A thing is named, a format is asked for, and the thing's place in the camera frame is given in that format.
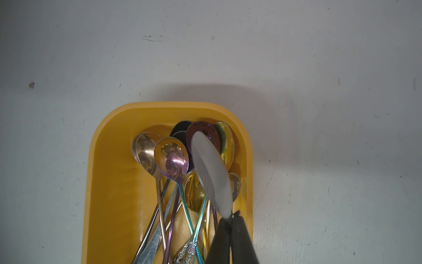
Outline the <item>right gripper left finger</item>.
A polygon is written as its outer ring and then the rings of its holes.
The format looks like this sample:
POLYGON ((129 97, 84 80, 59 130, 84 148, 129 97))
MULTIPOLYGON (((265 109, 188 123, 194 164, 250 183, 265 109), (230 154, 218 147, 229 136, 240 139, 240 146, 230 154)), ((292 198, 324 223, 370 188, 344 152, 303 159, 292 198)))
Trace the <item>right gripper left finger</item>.
POLYGON ((206 259, 206 264, 230 263, 230 239, 232 221, 232 216, 229 218, 222 218, 220 220, 206 259))

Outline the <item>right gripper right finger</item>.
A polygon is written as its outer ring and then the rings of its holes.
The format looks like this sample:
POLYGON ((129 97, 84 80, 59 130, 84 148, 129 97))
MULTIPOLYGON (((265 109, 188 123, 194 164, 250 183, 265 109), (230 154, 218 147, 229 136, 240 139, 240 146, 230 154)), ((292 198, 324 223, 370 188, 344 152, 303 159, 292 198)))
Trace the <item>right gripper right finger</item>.
POLYGON ((231 223, 231 252, 233 264, 259 264, 252 240, 240 210, 233 214, 231 223))

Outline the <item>small silver spoon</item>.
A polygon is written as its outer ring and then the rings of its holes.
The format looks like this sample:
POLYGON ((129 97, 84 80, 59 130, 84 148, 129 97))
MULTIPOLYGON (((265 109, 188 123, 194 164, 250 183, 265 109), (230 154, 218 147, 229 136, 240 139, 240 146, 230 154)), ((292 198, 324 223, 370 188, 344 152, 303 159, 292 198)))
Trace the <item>small silver spoon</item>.
POLYGON ((202 187, 221 217, 230 220, 233 196, 229 174, 213 143, 201 132, 191 139, 191 153, 202 187))

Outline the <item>teal handled iridescent spoon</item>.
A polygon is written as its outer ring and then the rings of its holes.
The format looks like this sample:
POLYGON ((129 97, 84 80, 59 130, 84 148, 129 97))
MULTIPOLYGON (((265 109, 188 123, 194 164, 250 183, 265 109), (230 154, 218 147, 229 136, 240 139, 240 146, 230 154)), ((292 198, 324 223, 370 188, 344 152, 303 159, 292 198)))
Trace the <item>teal handled iridescent spoon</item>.
POLYGON ((195 231, 182 186, 184 176, 186 176, 189 168, 189 156, 186 147, 179 139, 175 137, 165 137, 156 143, 154 157, 162 174, 168 179, 176 182, 177 187, 179 188, 181 202, 184 208, 189 231, 191 233, 191 239, 189 240, 186 247, 187 252, 186 254, 180 256, 179 259, 183 264, 185 264, 189 257, 189 253, 193 253, 193 255, 198 260, 198 263, 202 264, 204 261, 197 246, 197 242, 194 241, 195 231))

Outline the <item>yellow plastic storage box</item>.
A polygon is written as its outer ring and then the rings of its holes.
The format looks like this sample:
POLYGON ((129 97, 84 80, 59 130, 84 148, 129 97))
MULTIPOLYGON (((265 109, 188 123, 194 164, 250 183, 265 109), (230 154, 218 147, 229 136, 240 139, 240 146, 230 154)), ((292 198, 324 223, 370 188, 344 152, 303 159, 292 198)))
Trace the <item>yellow plastic storage box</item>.
POLYGON ((133 261, 157 204, 156 181, 133 156, 134 137, 170 134, 181 121, 225 122, 234 134, 231 171, 241 178, 234 203, 253 233, 253 150, 246 128, 226 108, 205 102, 136 102, 123 105, 98 126, 87 169, 82 258, 84 264, 133 261))

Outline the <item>copper handled spoon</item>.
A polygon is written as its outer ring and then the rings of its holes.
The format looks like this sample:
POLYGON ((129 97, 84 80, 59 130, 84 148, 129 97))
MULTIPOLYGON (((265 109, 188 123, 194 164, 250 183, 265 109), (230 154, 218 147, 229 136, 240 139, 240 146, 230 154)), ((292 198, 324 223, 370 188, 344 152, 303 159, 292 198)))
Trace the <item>copper handled spoon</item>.
POLYGON ((156 179, 156 186, 157 186, 157 207, 153 214, 152 219, 150 220, 150 224, 147 228, 147 232, 141 242, 141 245, 135 255, 133 260, 133 264, 138 264, 141 260, 141 254, 147 252, 147 239, 151 233, 153 224, 157 215, 159 216, 160 224, 157 229, 160 231, 162 235, 162 242, 163 242, 163 251, 164 253, 169 253, 169 244, 168 244, 168 236, 166 232, 166 217, 163 213, 163 198, 167 192, 168 185, 170 180, 167 180, 164 189, 161 190, 160 180, 162 178, 162 173, 157 167, 156 159, 155 159, 155 147, 156 143, 160 141, 162 137, 158 134, 152 132, 143 132, 137 135, 132 144, 132 152, 136 159, 136 161, 145 169, 147 173, 152 175, 156 179))

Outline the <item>purple spoon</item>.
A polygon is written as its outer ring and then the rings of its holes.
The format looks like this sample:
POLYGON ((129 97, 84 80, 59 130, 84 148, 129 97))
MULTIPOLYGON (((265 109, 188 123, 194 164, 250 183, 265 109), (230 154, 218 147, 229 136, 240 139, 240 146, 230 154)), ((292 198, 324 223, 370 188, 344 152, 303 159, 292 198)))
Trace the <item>purple spoon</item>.
POLYGON ((208 197, 204 196, 196 228, 193 228, 189 208, 186 202, 186 195, 182 188, 184 176, 189 172, 189 165, 194 165, 194 172, 200 171, 200 162, 193 155, 193 135, 199 132, 204 135, 218 151, 220 150, 219 135, 213 125, 205 121, 192 123, 186 132, 185 141, 176 137, 165 137, 155 147, 154 157, 159 170, 168 179, 176 182, 176 195, 180 197, 184 207, 185 217, 191 233, 190 240, 178 252, 174 261, 176 264, 192 264, 197 260, 204 263, 201 252, 197 246, 198 235, 201 230, 203 216, 206 210, 208 197))

